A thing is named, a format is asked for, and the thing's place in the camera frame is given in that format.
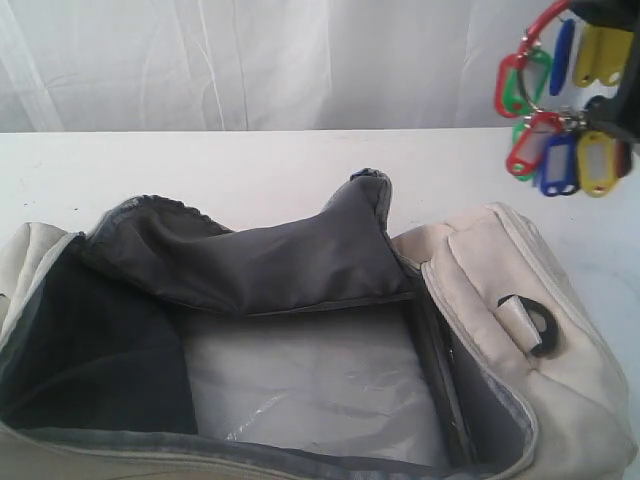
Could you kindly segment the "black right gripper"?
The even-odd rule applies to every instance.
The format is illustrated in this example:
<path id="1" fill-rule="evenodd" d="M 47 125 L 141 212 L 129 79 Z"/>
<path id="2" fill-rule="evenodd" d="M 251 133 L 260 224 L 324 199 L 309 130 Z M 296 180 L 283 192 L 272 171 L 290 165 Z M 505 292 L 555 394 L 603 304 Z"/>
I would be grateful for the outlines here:
<path id="1" fill-rule="evenodd" d="M 587 109 L 591 126 L 629 143 L 639 142 L 639 2 L 571 1 L 569 9 L 596 27 L 632 34 L 629 57 L 615 95 Z"/>

